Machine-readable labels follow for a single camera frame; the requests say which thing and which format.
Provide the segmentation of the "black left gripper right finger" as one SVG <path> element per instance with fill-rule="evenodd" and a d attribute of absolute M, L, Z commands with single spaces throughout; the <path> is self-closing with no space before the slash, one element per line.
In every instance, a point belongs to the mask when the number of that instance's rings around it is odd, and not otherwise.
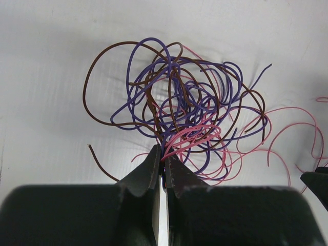
<path fill-rule="evenodd" d="M 165 161 L 169 245 L 323 245 L 303 196 L 284 186 L 205 183 L 177 157 Z"/>

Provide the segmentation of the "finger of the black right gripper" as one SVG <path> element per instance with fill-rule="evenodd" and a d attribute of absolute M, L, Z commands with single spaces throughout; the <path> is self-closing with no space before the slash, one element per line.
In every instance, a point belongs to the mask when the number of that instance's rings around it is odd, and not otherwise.
<path fill-rule="evenodd" d="M 314 172 L 304 172 L 300 179 L 320 200 L 322 205 L 327 205 L 327 167 L 317 167 Z"/>

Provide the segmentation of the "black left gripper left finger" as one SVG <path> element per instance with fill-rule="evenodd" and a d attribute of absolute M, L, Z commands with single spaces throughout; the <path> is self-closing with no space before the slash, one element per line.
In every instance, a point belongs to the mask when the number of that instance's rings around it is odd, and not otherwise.
<path fill-rule="evenodd" d="M 15 188 L 1 205 L 1 245 L 157 245 L 161 148 L 116 184 Z"/>

